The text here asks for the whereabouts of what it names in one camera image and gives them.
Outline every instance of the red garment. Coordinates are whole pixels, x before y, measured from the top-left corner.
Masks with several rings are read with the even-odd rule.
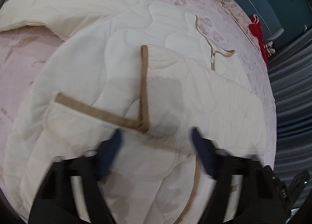
[[[263,33],[261,30],[261,23],[259,21],[259,18],[255,14],[250,16],[249,18],[252,20],[252,24],[249,25],[249,29],[252,32],[252,35],[258,38],[262,58],[264,62],[266,63],[266,65],[268,65],[268,58],[267,58],[268,54],[263,44]]]

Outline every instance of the gray curtain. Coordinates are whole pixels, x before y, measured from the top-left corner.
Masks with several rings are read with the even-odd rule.
[[[304,169],[312,177],[312,29],[274,54],[268,73],[277,113],[274,172],[289,185]],[[311,188],[312,179],[294,207]]]

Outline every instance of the pink floral bed sheet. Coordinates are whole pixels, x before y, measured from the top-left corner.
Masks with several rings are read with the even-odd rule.
[[[260,98],[266,121],[265,164],[274,166],[276,112],[271,86],[253,36],[248,36],[246,14],[232,0],[160,0],[179,6],[199,17],[199,27],[225,50],[236,50],[249,78],[252,91]],[[23,27],[0,33],[0,179],[6,140],[14,117],[44,63],[63,42],[45,27]]]

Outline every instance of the white quilt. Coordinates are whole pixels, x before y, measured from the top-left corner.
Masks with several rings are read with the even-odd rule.
[[[58,93],[114,115],[139,117],[141,46],[148,48],[149,129],[124,128],[124,144],[105,184],[99,183],[117,223],[197,223],[213,188],[200,171],[189,129],[233,155],[263,156],[266,129],[261,101],[238,57],[196,28],[196,16],[154,0],[10,0],[0,30],[46,25],[68,39],[26,94],[5,156],[4,179],[12,206],[28,217],[40,181],[54,156],[80,156],[110,138],[116,124],[54,101]],[[88,220],[76,184],[76,201]],[[226,219],[233,216],[238,190]]]

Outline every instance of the curtain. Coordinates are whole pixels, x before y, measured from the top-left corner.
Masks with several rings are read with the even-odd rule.
[[[304,169],[312,177],[312,29],[274,54],[268,74],[277,113],[274,172],[289,185]],[[311,188],[312,179],[294,208]]]

